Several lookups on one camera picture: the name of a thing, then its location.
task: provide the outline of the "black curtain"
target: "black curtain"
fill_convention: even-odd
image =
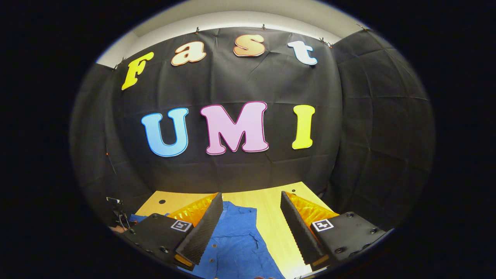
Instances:
[[[333,45],[343,92],[341,142],[325,201],[390,229],[407,215],[434,158],[430,99],[412,66],[370,30]]]

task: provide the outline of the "pink letter m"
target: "pink letter m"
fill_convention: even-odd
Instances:
[[[263,136],[263,112],[267,109],[264,102],[248,102],[241,109],[236,123],[221,105],[206,106],[200,114],[207,119],[210,155],[220,155],[226,148],[220,144],[220,136],[232,152],[236,152],[245,134],[245,144],[241,149],[246,152],[260,152],[269,149]]]

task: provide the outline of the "black fabric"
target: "black fabric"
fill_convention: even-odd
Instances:
[[[265,53],[259,57],[237,57],[233,53],[234,41],[244,34],[263,36]],[[297,60],[293,48],[287,46],[297,40],[313,47],[310,56],[318,59],[316,65]],[[196,63],[172,66],[175,49],[193,41],[204,43],[206,57]],[[129,62],[149,52],[154,57],[146,61],[143,73],[137,75],[138,82],[122,91]],[[85,191],[91,193],[88,195],[98,195],[100,199],[106,193],[129,204],[127,200],[146,197],[157,190],[238,192],[303,181],[318,193],[327,186],[339,146],[342,100],[337,64],[331,49],[318,40],[260,28],[205,30],[146,48],[124,60],[107,76],[101,76],[100,86],[94,86],[93,99],[80,94],[72,121],[74,142],[76,134],[87,140],[85,145],[74,143],[78,147],[72,153],[81,169],[78,178]],[[250,153],[239,148],[237,152],[228,149],[217,156],[207,154],[207,124],[200,109],[220,104],[235,121],[242,106],[250,101],[268,105],[264,112],[264,136],[269,149]],[[292,149],[296,105],[315,108],[310,148]],[[98,110],[98,115],[87,116],[86,107]],[[162,138],[171,144],[176,135],[167,113],[179,107],[189,109],[187,149],[175,157],[157,156],[148,146],[141,118],[161,113]],[[101,122],[104,112],[105,127]],[[90,121],[98,126],[91,124],[81,129]],[[110,160],[101,156],[105,155],[104,140]]]
[[[153,192],[135,175],[115,136],[109,106],[113,74],[112,68],[100,64],[88,71],[73,108],[69,142],[73,169],[85,198],[106,224],[115,226],[105,197],[123,200],[124,211],[130,215]]]
[[[417,201],[434,156],[434,114],[401,54],[370,30],[333,45],[343,91],[339,153],[325,201],[384,230]]]

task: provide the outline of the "blue letter u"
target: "blue letter u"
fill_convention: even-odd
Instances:
[[[162,114],[152,113],[143,116],[141,123],[145,126],[146,139],[153,153],[162,157],[172,157],[186,150],[187,131],[185,116],[187,113],[187,108],[177,108],[167,113],[167,116],[174,121],[174,129],[176,130],[176,143],[172,145],[165,144],[162,140],[159,125],[159,122],[162,120]]]

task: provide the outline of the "wooden table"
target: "wooden table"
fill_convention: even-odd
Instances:
[[[267,244],[267,249],[286,279],[293,279],[311,273],[310,265],[305,265],[295,239],[282,214],[281,191],[294,193],[321,207],[331,210],[303,182],[235,193],[223,193],[224,201],[236,206],[256,208],[256,228]],[[150,216],[152,213],[166,214],[176,211],[196,200],[211,194],[186,194],[156,191],[136,212],[136,215]]]

